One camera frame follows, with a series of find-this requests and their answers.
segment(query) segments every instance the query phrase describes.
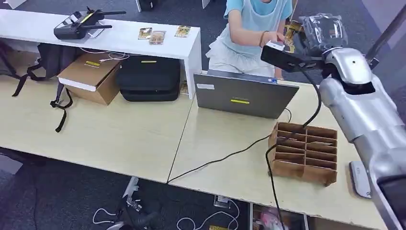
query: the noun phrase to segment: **card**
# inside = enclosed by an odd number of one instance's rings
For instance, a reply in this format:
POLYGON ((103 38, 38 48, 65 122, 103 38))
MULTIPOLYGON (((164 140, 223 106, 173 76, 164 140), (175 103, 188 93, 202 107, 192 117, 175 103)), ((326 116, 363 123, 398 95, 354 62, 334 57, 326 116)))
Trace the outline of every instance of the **card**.
POLYGON ((175 37, 188 37, 190 26, 180 25, 176 31, 175 37))
POLYGON ((185 80, 180 84, 180 93, 189 95, 188 84, 185 80))
POLYGON ((282 51, 285 48, 285 45, 283 44, 283 42, 269 41, 266 45, 271 47, 271 48, 280 50, 280 51, 282 51))
POLYGON ((141 28, 140 32, 138 34, 138 39, 139 40, 148 40, 151 38, 151 33, 152 33, 152 28, 141 28))
POLYGON ((149 40, 150 45, 162 45, 164 44, 165 31, 154 31, 152 32, 151 38, 149 40))

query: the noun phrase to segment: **clear plastic bag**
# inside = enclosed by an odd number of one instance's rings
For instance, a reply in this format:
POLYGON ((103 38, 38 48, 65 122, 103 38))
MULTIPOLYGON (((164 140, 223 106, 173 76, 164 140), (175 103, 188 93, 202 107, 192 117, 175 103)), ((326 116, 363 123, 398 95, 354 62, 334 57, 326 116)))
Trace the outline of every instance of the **clear plastic bag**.
POLYGON ((310 56, 321 56, 334 47, 346 47, 348 37, 341 16, 318 13, 315 16, 300 17, 306 34, 306 52, 310 56))

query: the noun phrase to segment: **white label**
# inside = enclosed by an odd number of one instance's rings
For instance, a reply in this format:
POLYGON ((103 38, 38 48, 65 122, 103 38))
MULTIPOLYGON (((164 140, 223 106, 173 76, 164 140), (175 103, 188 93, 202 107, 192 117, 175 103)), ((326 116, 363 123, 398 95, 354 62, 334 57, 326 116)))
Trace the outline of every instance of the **white label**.
POLYGON ((285 45, 283 43, 274 43, 272 41, 269 41, 266 45, 280 51, 282 51, 285 48, 285 45))
POLYGON ((214 85, 210 84, 196 84, 199 89, 214 90, 214 85))

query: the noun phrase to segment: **laptop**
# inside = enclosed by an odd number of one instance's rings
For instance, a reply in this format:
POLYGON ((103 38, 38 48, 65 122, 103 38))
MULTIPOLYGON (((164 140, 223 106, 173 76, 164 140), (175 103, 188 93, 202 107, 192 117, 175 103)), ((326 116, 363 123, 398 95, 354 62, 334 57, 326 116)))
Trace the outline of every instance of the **laptop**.
POLYGON ((197 104, 202 108, 277 119, 299 90, 275 78, 208 70, 194 74, 197 104))

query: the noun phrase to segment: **wooden desk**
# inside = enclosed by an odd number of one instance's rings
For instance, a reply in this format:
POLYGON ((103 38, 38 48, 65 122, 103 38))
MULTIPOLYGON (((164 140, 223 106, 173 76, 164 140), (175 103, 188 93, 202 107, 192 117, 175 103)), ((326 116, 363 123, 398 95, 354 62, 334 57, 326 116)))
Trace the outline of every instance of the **wooden desk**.
POLYGON ((131 104, 118 94, 109 106, 74 98, 60 133, 63 111, 52 108, 57 79, 18 81, 0 75, 0 146, 116 173, 166 182, 192 104, 131 104))
MULTIPOLYGON (((293 114, 292 123, 302 124, 316 109, 315 90, 309 84, 287 81, 284 83, 300 86, 288 108, 293 114)), ((282 113, 279 120, 287 121, 288 113, 282 113)), ((194 100, 170 178, 208 161, 245 149, 255 140, 267 136, 275 122, 276 120, 198 108, 194 100)), ((337 182, 324 187, 276 176, 275 188, 280 207, 351 225, 386 229, 373 202, 356 197, 352 191, 348 164, 360 159, 355 148, 345 139, 330 111, 323 106, 311 125, 338 130, 337 182)), ((264 140, 243 153, 208 165, 170 184, 275 206, 265 162, 267 148, 267 141, 264 140)))

